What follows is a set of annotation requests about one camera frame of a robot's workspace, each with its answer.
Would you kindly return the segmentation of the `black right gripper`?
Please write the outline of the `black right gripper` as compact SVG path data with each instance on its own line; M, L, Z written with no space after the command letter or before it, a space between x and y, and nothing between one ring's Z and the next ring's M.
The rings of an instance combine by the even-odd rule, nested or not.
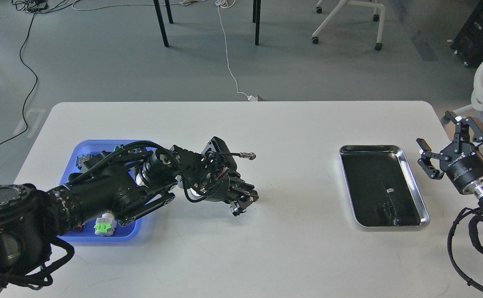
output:
M420 147L417 163L430 179L440 180L446 173L457 191L468 195L471 193L468 185L483 177L483 155L479 151L483 144L483 125L478 119L463 118L449 110L444 117L455 124L452 142L440 154L433 153L423 138L417 138ZM431 159L442 162L442 171L433 166Z

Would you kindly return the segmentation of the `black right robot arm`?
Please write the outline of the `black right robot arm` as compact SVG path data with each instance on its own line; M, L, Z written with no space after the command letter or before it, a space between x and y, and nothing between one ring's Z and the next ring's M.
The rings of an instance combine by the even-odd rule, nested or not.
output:
M483 126L479 120L457 116L453 111L446 111L445 118L455 125L452 141L435 153L423 138L418 138L418 164L429 178L440 180L447 176L461 195L474 195L478 199L477 208L465 207L454 219L448 232L447 251L457 274L468 286L483 292L483 286L461 270L452 254L452 239L457 226L465 217L472 215L468 222L469 239L483 255L483 154L479 150L483 145Z

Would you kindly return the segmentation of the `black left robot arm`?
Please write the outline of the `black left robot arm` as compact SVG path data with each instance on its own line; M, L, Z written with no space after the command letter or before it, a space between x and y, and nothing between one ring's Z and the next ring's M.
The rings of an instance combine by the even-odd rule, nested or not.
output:
M61 235L110 212L126 226L167 205L181 187L190 202L224 202L233 215L258 200L237 172L236 153L213 137L201 153L136 141L84 161L81 173L42 191L35 185L0 185L0 293L8 285L39 290L71 260L74 247Z

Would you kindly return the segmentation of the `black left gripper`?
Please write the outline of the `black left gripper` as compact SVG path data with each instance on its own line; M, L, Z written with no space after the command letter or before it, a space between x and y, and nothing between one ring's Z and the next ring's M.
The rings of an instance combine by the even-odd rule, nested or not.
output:
M209 196L199 199L210 202L224 202L230 204L231 212L234 216L241 215L246 209L260 197L254 185L245 183L239 179L238 172L229 172L221 179L219 188Z

